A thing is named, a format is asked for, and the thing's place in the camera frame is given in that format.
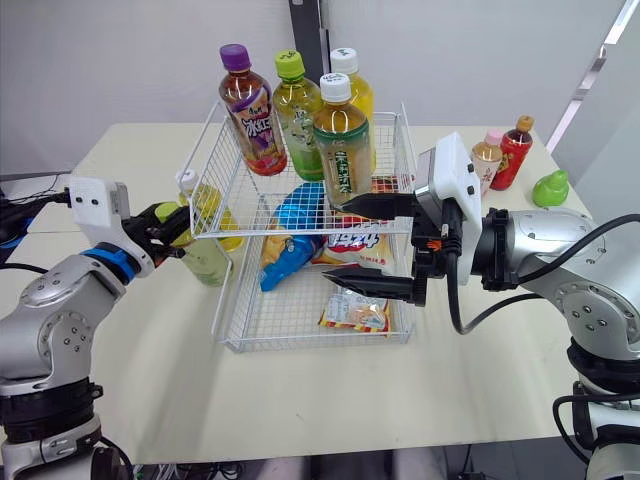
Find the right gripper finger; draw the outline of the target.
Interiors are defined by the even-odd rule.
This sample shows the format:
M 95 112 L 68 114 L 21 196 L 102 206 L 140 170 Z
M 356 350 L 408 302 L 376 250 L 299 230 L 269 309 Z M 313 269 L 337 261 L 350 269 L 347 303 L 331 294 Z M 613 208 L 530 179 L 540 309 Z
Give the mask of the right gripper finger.
M 342 205 L 342 211 L 368 219 L 413 217 L 416 206 L 414 194 L 366 193 Z
M 384 274 L 380 269 L 340 267 L 322 275 L 339 287 L 365 297 L 413 303 L 413 279 Z

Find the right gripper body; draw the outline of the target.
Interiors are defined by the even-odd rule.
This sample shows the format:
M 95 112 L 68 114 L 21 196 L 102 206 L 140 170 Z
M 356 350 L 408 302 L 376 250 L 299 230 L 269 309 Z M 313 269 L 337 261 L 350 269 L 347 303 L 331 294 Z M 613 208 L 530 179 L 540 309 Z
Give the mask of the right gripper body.
M 439 217 L 442 221 L 440 227 L 430 219 L 417 200 L 412 201 L 411 213 L 412 303 L 425 306 L 429 279 L 445 278 L 447 285 L 452 285 L 453 291 L 457 292 L 457 267 L 461 256 L 461 209 L 454 199 L 445 199 Z

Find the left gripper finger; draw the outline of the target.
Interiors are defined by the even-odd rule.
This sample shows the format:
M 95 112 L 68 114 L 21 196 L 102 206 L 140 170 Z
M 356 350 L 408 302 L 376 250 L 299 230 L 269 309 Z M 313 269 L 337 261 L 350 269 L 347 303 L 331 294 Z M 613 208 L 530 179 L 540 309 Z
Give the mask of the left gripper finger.
M 160 233 L 147 233 L 145 252 L 151 259 L 182 259 L 186 252 L 181 247 L 172 245 L 172 240 Z
M 190 209 L 176 202 L 156 203 L 143 212 L 148 236 L 180 236 L 190 229 Z

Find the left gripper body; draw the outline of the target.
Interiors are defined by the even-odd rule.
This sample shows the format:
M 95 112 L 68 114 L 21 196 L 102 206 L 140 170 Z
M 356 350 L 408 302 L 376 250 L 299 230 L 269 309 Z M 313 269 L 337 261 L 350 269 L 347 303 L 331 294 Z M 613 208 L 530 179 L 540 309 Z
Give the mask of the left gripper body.
M 123 220 L 122 226 L 128 237 L 150 257 L 153 265 L 159 266 L 161 264 L 159 245 L 153 243 L 156 239 L 153 233 L 160 226 L 155 209 L 146 208 L 139 214 Z

